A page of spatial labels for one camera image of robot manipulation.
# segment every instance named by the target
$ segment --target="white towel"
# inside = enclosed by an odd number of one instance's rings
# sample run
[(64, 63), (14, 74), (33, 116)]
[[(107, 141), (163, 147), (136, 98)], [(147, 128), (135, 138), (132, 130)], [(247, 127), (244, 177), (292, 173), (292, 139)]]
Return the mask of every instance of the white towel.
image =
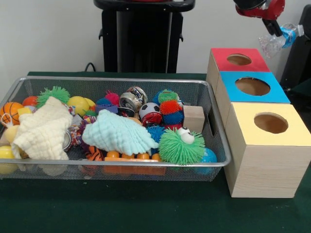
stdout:
[(19, 149), (31, 159), (68, 160), (63, 151), (66, 130), (71, 125), (72, 115), (54, 97), (33, 114), (19, 117), (20, 127), (11, 144), (15, 158), (20, 159)]

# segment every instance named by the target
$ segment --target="googly eye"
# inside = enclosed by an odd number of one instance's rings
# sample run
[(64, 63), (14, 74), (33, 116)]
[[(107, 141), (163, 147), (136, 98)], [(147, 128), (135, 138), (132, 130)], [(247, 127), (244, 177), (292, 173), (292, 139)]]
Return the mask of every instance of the googly eye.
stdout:
[(192, 144), (194, 142), (194, 136), (191, 133), (184, 133), (180, 136), (184, 143)]
[(190, 130), (187, 127), (183, 127), (178, 130), (178, 134), (180, 136), (183, 135), (184, 133), (190, 133)]

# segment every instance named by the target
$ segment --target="circular hole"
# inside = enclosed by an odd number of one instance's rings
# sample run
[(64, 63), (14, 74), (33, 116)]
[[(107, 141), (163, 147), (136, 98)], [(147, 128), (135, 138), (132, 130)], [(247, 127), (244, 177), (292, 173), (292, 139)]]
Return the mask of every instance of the circular hole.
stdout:
[(227, 57), (227, 61), (237, 66), (245, 66), (252, 63), (252, 60), (243, 54), (232, 54)]
[(254, 118), (254, 123), (258, 128), (275, 134), (288, 129), (287, 120), (274, 113), (260, 113)]
[(252, 96), (264, 96), (270, 92), (270, 86), (259, 79), (245, 77), (235, 81), (237, 88)]

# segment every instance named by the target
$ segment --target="stacked wooden boxes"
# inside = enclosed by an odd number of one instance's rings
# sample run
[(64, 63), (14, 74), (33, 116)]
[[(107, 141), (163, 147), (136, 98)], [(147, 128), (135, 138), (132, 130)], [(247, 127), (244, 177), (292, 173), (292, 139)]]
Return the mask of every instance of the stacked wooden boxes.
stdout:
[(232, 197), (292, 198), (311, 134), (256, 49), (212, 49), (207, 71), (231, 148)]

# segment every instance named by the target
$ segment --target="metal basket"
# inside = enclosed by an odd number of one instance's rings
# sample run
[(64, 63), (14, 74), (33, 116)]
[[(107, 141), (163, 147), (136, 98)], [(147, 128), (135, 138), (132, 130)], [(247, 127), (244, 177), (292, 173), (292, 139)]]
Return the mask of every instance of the metal basket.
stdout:
[(213, 150), (217, 163), (199, 163), (178, 166), (170, 163), (148, 162), (94, 162), (85, 158), (80, 147), (70, 149), (68, 161), (0, 159), (3, 166), (16, 166), (11, 174), (0, 178), (23, 179), (95, 179), (95, 180), (155, 180), (155, 181), (212, 181), (231, 160), (230, 149), (222, 126), (220, 114), (210, 84), (204, 81), (155, 80), (155, 79), (112, 79), (78, 77), (38, 77), (28, 76), (16, 80), (1, 107), (9, 101), (23, 102), (28, 96), (36, 96), (45, 87), (61, 86), (71, 96), (83, 96), (91, 100), (102, 98), (107, 90), (123, 93), (137, 85), (152, 98), (159, 90), (170, 88), (177, 92), (187, 104), (202, 106), (205, 114), (203, 136), (206, 147)]

